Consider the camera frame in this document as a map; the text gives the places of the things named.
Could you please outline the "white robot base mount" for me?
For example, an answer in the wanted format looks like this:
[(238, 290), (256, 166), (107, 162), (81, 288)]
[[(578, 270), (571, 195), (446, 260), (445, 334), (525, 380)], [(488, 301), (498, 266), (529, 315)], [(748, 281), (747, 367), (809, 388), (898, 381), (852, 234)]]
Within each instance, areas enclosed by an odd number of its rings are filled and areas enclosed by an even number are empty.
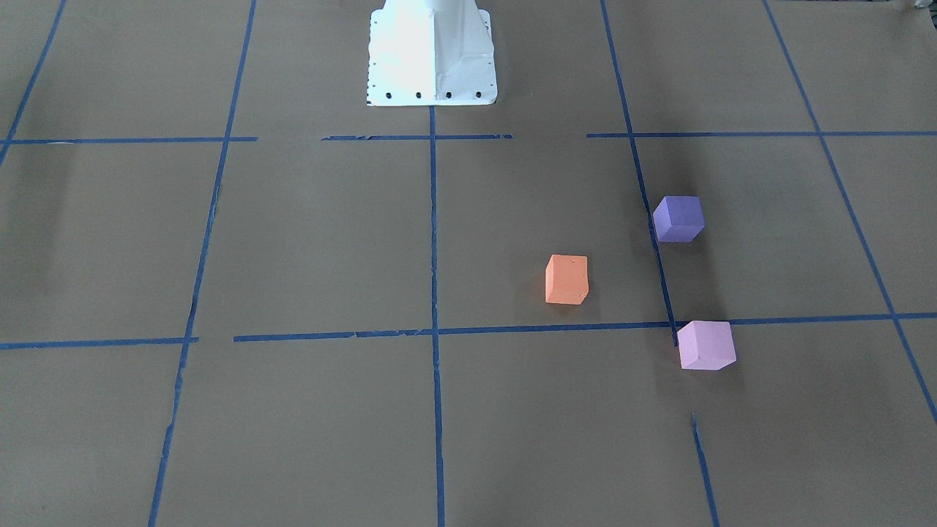
[(369, 20), (366, 104), (492, 105), (492, 20), (475, 1), (386, 1)]

